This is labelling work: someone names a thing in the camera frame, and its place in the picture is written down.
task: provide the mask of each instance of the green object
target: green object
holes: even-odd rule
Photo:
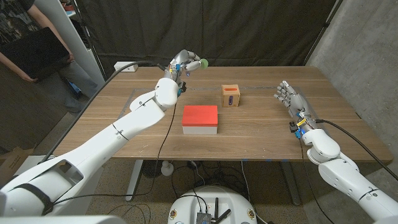
[[[209,62],[206,59],[200,59],[200,68],[205,69],[209,66]]]

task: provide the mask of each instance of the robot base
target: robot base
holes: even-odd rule
[[[231,210],[227,216],[220,221],[221,224],[255,224],[257,223],[256,214],[253,206],[246,198],[226,187],[218,185],[207,185],[195,188],[195,192],[207,203],[208,213],[212,219],[215,217],[216,198],[218,198],[218,217],[222,216],[228,209]],[[184,195],[195,195],[190,190]],[[202,213],[206,212],[205,203],[196,197],[182,197],[177,199],[169,213],[168,224],[189,224],[197,223],[197,216],[200,210],[198,199],[202,208]]]

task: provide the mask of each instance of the black strap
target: black strap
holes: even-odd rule
[[[51,202],[50,197],[48,195],[46,195],[43,191],[38,189],[36,186],[34,186],[32,184],[21,184],[21,185],[18,185],[17,187],[15,187],[14,189],[17,189],[17,188],[22,188],[22,189],[28,190],[29,192],[32,192],[32,194],[36,195],[36,197],[43,202],[44,209],[43,209],[42,215],[46,215],[46,214],[52,212],[53,203]]]

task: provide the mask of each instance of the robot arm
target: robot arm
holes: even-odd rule
[[[194,53],[187,52],[181,51],[176,56],[178,60],[174,58],[171,61],[170,67],[174,68],[165,71],[165,77],[157,82],[154,91],[137,97],[131,103],[130,113],[80,147],[27,170],[4,186],[0,193],[6,196],[6,203],[0,216],[59,214],[71,201],[53,206],[54,202],[78,195],[91,176],[128,140],[159,122],[165,115],[164,111],[176,104],[182,87],[179,85],[182,69],[175,67],[182,65],[186,69],[199,59],[193,56]]]
[[[274,95],[289,110],[291,117],[297,117],[294,131],[302,134],[311,162],[318,165],[324,181],[355,200],[373,220],[398,215],[398,203],[391,199],[359,173],[358,166],[340,151],[340,147],[323,129],[318,128],[311,118],[305,99],[283,81]]]

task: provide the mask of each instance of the table top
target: table top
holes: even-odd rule
[[[120,73],[93,100],[54,155],[80,146],[130,112],[130,103],[137,96],[153,90],[162,77],[163,72],[154,67]],[[131,139],[113,157],[156,159],[172,122],[159,154],[162,160],[301,161],[299,140],[289,129],[292,118],[287,108],[273,97],[279,83],[287,80],[307,99],[315,118],[345,128],[380,160],[389,162],[393,159],[388,148],[315,67],[209,67],[182,79],[187,83],[187,91],[178,98],[174,119],[174,109],[171,108],[161,121]],[[222,84],[239,85],[238,107],[221,106]],[[218,134],[183,134],[181,121],[185,105],[217,105]],[[373,161],[346,134],[328,124],[323,127],[352,160]]]

